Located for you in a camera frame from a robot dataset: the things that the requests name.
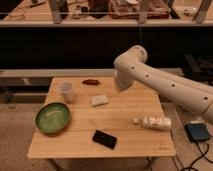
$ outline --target table leg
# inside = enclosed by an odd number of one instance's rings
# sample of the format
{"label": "table leg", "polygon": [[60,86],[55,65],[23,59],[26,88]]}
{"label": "table leg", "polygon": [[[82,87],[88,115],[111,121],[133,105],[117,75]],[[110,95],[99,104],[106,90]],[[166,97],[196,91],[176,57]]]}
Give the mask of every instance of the table leg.
{"label": "table leg", "polygon": [[152,166],[156,162],[157,158],[158,157],[151,157],[151,158],[147,157],[146,159],[148,161],[148,164],[145,166],[145,169],[146,170],[150,170],[150,169],[152,170]]}
{"label": "table leg", "polygon": [[56,170],[60,171],[61,168],[58,166],[58,164],[55,162],[54,159],[46,159],[46,161]]}

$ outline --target green bowl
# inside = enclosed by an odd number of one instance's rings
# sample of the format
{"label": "green bowl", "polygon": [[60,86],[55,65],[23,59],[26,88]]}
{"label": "green bowl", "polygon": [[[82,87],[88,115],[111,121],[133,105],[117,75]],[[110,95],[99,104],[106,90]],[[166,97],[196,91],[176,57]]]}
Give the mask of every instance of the green bowl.
{"label": "green bowl", "polygon": [[70,111],[63,103],[50,103],[44,106],[36,116],[36,125],[45,134],[62,130],[69,121]]}

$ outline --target paper cup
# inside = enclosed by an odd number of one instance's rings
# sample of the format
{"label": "paper cup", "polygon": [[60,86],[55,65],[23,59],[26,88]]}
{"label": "paper cup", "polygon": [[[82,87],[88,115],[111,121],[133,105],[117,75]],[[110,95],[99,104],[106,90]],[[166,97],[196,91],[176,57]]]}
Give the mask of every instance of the paper cup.
{"label": "paper cup", "polygon": [[71,82],[65,81],[58,85],[58,92],[66,102],[72,102],[74,99],[74,90]]}

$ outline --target smartphone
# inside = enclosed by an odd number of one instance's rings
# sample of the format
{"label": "smartphone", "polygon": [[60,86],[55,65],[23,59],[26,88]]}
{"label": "smartphone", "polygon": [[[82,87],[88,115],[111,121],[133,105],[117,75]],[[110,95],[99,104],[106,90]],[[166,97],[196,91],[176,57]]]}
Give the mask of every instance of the smartphone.
{"label": "smartphone", "polygon": [[116,142],[117,142],[116,137],[109,135],[109,134],[106,134],[106,133],[104,133],[100,130],[96,130],[92,140],[94,142],[102,144],[102,145],[109,147],[111,149],[115,148],[115,145],[116,145]]}

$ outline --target floor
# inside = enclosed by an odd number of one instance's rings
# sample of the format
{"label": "floor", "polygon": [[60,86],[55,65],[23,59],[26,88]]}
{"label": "floor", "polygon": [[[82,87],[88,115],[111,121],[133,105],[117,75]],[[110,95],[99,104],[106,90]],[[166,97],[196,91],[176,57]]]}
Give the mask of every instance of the floor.
{"label": "floor", "polygon": [[[35,130],[35,116],[42,106],[42,100],[38,97],[19,97],[18,101],[0,103],[0,171],[53,171],[54,168],[46,161],[40,159],[28,159],[27,152]],[[177,106],[164,98],[161,98],[165,115],[172,119],[172,137],[177,150],[177,155],[183,165],[189,166],[200,153],[194,144],[186,137],[183,125],[190,120],[201,120],[190,115],[180,106]],[[213,126],[207,125],[213,134]],[[213,141],[209,141],[210,150],[207,156],[213,160]],[[119,159],[81,159],[81,160],[57,160],[64,170],[72,171],[141,171],[147,164],[145,158],[119,158]],[[213,164],[205,159],[199,160],[195,168],[200,171],[213,170]],[[153,171],[175,171],[175,162],[172,157],[159,158],[152,167]]]}

